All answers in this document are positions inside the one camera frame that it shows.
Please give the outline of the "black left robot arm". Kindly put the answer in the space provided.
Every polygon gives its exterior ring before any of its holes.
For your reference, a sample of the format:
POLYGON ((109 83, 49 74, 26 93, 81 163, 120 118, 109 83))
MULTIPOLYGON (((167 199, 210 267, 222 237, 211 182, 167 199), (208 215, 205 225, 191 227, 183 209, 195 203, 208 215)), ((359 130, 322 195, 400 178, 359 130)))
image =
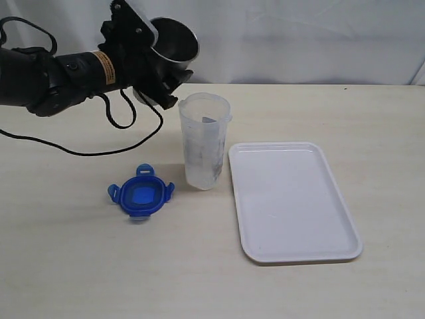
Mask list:
POLYGON ((200 44, 184 24, 148 19, 129 1, 112 1, 95 51, 59 55, 51 48, 1 49, 1 103, 39 117, 54 116, 107 92, 133 88, 163 109, 177 102, 174 91, 192 76, 189 65, 200 44))

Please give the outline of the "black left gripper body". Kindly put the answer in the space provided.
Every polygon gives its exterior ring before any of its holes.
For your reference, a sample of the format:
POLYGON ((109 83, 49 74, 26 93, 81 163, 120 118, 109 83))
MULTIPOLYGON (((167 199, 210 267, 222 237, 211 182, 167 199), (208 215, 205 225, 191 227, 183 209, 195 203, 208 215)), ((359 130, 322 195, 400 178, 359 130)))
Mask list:
POLYGON ((110 11, 110 20, 101 27, 105 42, 99 49, 114 61, 118 82, 164 110, 174 107, 172 69, 153 50, 159 31, 131 1, 112 1, 110 11))

